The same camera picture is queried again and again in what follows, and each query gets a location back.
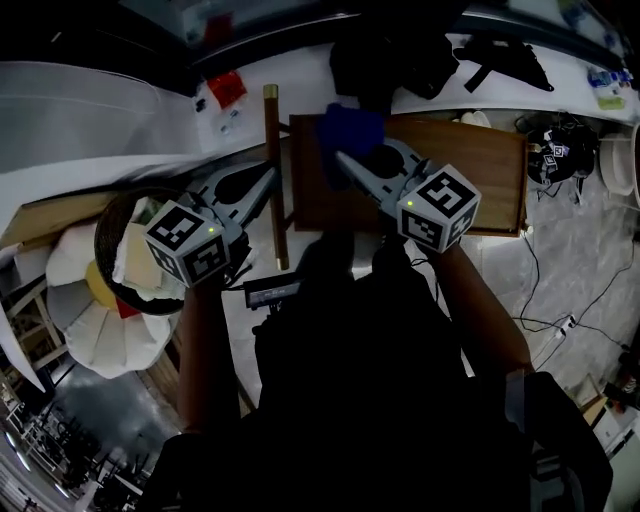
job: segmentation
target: person's arm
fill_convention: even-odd
[[[178,414],[188,433],[225,430],[240,418],[221,288],[212,281],[187,291],[180,319]]]
[[[458,244],[429,254],[451,321],[476,375],[533,371],[527,342]]]

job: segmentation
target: wooden board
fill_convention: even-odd
[[[371,198],[355,188],[336,192],[327,185],[315,136],[317,118],[290,117],[296,229],[377,231],[378,210]],[[470,234],[518,236],[527,184],[526,137],[424,115],[392,117],[385,132],[425,158],[452,164],[480,190]]]
[[[0,238],[0,248],[57,233],[102,213],[115,192],[95,192],[22,205]]]

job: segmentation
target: blue cloth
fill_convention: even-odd
[[[384,142],[384,118],[376,112],[332,103],[318,121],[316,134],[327,183],[332,190],[344,190],[349,188],[351,180],[339,168],[336,151],[356,160],[366,157],[375,146]]]

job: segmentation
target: wooden tray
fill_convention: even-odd
[[[299,231],[378,231],[378,209],[355,188],[336,192],[326,183],[315,135],[319,116],[290,116],[294,225]],[[424,115],[395,116],[387,137],[401,140],[423,157],[452,164],[482,193],[469,231],[518,236],[525,216],[527,139]]]

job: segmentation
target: black strap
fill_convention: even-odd
[[[491,68],[488,66],[482,66],[478,72],[473,75],[466,84],[464,84],[464,88],[469,92],[475,91],[478,86],[484,82],[484,79],[489,76],[489,73],[491,73]]]

